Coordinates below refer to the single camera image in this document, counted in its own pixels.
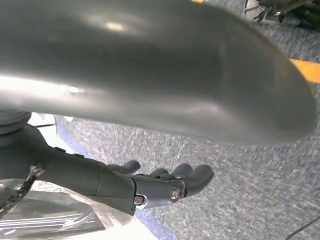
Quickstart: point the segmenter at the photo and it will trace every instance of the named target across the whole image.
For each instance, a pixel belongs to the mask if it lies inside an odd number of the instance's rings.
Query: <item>yellow floor marking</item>
[[[320,63],[291,59],[308,82],[320,84]]]

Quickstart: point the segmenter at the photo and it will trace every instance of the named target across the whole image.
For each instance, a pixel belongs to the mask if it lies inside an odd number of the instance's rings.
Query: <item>black cable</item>
[[[55,125],[56,125],[55,123],[50,123],[50,124],[36,125],[36,126],[33,126],[33,127],[39,129],[39,128],[51,127],[51,126],[55,126]]]
[[[31,166],[28,176],[20,189],[17,190],[17,192],[9,197],[7,201],[0,206],[0,219],[8,214],[10,210],[26,196],[31,189],[36,178],[43,172],[44,171],[40,164],[36,166]]]
[[[297,231],[294,231],[294,232],[293,232],[293,233],[290,234],[289,236],[286,237],[285,240],[289,240],[289,239],[291,239],[291,238],[293,238],[293,237],[296,236],[297,234],[300,233],[300,232],[302,232],[302,231],[303,231],[303,230],[306,229],[307,227],[309,227],[309,226],[311,226],[311,225],[312,225],[312,224],[315,224],[315,222],[317,222],[317,221],[318,221],[318,220],[320,220],[320,216],[318,216],[318,217],[317,217],[317,218],[315,218],[315,219],[314,219],[314,220],[312,220],[312,221],[310,221],[309,223],[308,223],[308,224],[306,224],[306,225],[304,225],[304,226],[303,226],[303,227],[301,227],[301,228],[299,228],[299,229],[298,229],[298,230],[297,230]]]

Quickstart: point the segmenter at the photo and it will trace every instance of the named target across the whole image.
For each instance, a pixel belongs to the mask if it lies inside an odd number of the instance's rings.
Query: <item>hex bolt head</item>
[[[143,196],[135,196],[134,197],[134,204],[137,206],[143,205],[144,203],[145,199]]]
[[[179,200],[179,199],[181,198],[181,191],[180,189],[178,189],[178,188],[175,188],[174,187],[173,189],[173,191],[171,193],[170,198],[172,201],[176,202],[176,201],[177,201],[177,200]]]

